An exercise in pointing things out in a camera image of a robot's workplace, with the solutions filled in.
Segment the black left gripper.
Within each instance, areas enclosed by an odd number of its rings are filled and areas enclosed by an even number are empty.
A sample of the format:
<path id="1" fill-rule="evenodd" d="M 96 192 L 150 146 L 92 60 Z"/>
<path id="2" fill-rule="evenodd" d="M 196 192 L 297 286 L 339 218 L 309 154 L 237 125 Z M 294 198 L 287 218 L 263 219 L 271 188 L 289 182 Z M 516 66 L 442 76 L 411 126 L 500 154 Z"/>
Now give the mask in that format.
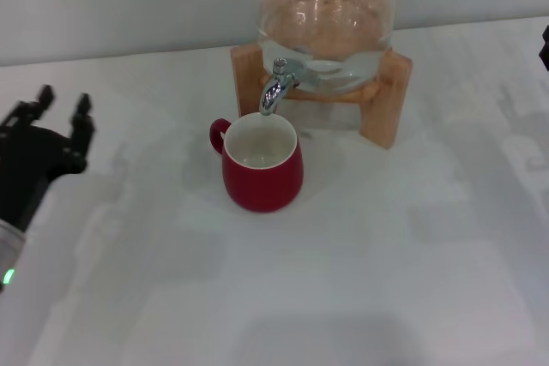
<path id="1" fill-rule="evenodd" d="M 19 101 L 2 120 L 2 129 L 20 129 L 39 120 L 55 99 L 44 85 L 34 101 Z M 65 175 L 81 174 L 94 137 L 92 100 L 82 93 L 71 118 L 69 137 L 29 127 L 12 139 L 1 154 L 1 220 L 24 233 L 50 185 Z"/>

